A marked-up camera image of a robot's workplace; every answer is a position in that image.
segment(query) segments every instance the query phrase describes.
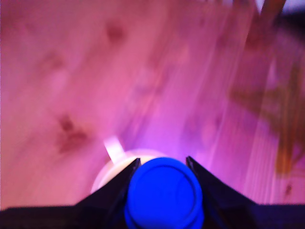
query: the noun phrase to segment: plastic part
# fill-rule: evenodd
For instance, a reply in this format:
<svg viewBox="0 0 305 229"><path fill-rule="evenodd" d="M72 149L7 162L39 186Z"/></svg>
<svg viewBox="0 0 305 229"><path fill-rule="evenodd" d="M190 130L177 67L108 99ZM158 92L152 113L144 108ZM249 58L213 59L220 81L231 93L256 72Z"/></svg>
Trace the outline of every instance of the plastic part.
<svg viewBox="0 0 305 229"><path fill-rule="evenodd" d="M160 157L134 173L124 209L129 228L201 228L203 196L193 172L178 160Z"/></svg>

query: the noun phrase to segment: white cup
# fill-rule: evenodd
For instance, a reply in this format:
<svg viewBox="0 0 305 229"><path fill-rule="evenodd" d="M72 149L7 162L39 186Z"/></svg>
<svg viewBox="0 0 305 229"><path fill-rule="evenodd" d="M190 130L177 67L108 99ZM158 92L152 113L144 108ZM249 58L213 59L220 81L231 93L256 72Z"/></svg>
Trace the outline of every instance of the white cup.
<svg viewBox="0 0 305 229"><path fill-rule="evenodd" d="M110 137L104 141L106 150L111 159L97 175L91 193L103 187L118 173L125 169L136 158L141 159L141 165L164 154L152 149L135 149L125 152L117 137Z"/></svg>

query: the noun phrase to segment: blue bottle cap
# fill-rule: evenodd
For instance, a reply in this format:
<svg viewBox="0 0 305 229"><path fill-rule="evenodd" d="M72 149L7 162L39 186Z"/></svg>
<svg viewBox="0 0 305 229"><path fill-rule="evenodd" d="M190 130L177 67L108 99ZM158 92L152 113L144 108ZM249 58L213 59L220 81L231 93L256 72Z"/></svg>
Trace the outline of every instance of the blue bottle cap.
<svg viewBox="0 0 305 229"><path fill-rule="evenodd" d="M125 221L130 229L201 228L202 191L193 172L168 157L148 161L129 184Z"/></svg>

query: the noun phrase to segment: white handle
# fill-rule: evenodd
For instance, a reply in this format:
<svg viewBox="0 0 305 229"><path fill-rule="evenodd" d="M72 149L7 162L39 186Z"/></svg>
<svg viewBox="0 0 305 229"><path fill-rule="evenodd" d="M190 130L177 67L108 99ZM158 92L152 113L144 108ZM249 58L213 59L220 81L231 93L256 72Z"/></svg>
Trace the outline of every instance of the white handle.
<svg viewBox="0 0 305 229"><path fill-rule="evenodd" d="M126 157L124 149L116 136L112 136L104 140L107 153L111 161L115 164L122 158Z"/></svg>

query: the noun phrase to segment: wooden floor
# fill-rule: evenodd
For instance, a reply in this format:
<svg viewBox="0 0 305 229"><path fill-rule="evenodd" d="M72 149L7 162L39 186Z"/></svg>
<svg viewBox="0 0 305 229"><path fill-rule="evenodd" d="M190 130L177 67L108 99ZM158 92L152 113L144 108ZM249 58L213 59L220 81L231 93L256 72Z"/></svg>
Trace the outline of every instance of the wooden floor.
<svg viewBox="0 0 305 229"><path fill-rule="evenodd" d="M3 1L1 206L73 204L126 150L191 155L258 203L305 203L305 46L250 5Z"/></svg>

